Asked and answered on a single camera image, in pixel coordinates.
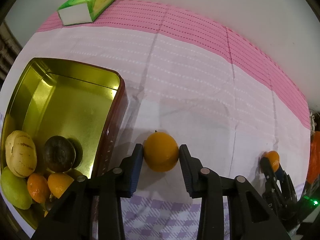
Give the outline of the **orange tangerine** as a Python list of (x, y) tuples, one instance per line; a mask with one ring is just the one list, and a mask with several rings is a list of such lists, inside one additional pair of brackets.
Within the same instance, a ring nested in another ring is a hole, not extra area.
[(27, 180), (27, 189), (31, 198), (40, 204), (45, 203), (51, 194), (47, 180), (44, 176), (37, 173), (33, 173), (29, 176)]
[(277, 172), (280, 167), (279, 154), (276, 151), (269, 151), (264, 153), (264, 157), (267, 158), (271, 164), (272, 170)]

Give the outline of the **yellow orange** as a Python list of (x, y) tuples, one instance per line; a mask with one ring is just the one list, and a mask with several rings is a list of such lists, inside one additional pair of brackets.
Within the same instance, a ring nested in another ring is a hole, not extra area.
[(51, 173), (48, 177), (48, 187), (52, 195), (59, 199), (73, 181), (74, 179), (68, 174)]
[(176, 166), (179, 159), (178, 145), (167, 133), (152, 133), (143, 147), (145, 162), (154, 172), (168, 172)]

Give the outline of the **green round fruit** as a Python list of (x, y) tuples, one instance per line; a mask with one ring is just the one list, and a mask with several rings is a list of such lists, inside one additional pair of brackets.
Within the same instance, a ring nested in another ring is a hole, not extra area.
[(1, 188), (9, 203), (18, 209), (27, 210), (33, 203), (27, 189), (27, 181), (15, 176), (8, 167), (3, 169)]

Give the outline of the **large dark passion fruit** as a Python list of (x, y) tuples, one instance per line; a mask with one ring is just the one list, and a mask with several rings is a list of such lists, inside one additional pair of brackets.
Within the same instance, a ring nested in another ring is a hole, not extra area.
[(44, 145), (44, 161), (53, 172), (66, 172), (75, 162), (76, 151), (72, 143), (65, 137), (55, 135)]

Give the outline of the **pale yellow apple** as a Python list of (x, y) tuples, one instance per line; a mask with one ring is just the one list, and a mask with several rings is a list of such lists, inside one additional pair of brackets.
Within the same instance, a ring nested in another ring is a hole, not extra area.
[(36, 147), (31, 136), (15, 130), (6, 138), (5, 158), (9, 170), (16, 176), (26, 178), (37, 166)]

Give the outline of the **small dark passion fruit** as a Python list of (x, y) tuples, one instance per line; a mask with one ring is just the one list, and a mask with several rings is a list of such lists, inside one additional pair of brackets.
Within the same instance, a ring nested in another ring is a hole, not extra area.
[(75, 138), (68, 138), (68, 141), (73, 145), (75, 149), (75, 161), (72, 168), (76, 168), (80, 165), (83, 157), (83, 150), (79, 140)]

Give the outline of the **orange plastic bag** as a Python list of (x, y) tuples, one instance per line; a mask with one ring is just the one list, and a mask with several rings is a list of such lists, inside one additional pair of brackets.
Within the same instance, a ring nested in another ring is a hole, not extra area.
[(310, 144), (310, 159), (307, 174), (307, 182), (313, 184), (319, 176), (320, 171), (320, 133), (316, 131), (311, 139)]

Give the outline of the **clutter beside bag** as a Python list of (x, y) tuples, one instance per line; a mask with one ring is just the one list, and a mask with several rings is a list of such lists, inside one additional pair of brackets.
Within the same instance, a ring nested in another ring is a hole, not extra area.
[(312, 131), (320, 131), (320, 113), (310, 110), (310, 124)]

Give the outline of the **red gold toffee tin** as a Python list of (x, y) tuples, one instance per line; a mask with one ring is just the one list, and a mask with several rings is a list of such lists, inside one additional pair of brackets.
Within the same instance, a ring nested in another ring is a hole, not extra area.
[(127, 107), (124, 79), (114, 70), (52, 58), (33, 58), (12, 92), (1, 128), (2, 141), (15, 131), (35, 143), (37, 172), (47, 170), (44, 144), (52, 136), (79, 140), (83, 157), (71, 175), (104, 174)]

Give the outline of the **pink purple checkered tablecloth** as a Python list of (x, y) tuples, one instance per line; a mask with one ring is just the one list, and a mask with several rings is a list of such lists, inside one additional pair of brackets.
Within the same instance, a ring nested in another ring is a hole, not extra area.
[(260, 190), (258, 158), (275, 150), (302, 195), (310, 151), (305, 96), (269, 56), (214, 20), (134, 0), (115, 1), (88, 24), (64, 27), (53, 14), (9, 71), (1, 112), (35, 57), (90, 63), (121, 75), (129, 106), (116, 153), (153, 131), (167, 132), (219, 174), (242, 174)]

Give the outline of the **dark wooden furniture edge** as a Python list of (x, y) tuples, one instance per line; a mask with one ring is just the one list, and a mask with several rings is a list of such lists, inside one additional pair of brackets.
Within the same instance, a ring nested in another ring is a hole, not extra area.
[(0, 75), (1, 83), (3, 83), (18, 54), (21, 52), (22, 46), (16, 40), (5, 21), (1, 23), (0, 31)]

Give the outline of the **green tissue box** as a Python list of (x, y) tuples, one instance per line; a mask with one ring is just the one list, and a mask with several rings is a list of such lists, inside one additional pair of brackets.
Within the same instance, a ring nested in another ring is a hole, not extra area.
[(115, 0), (67, 0), (57, 13), (64, 26), (93, 23)]

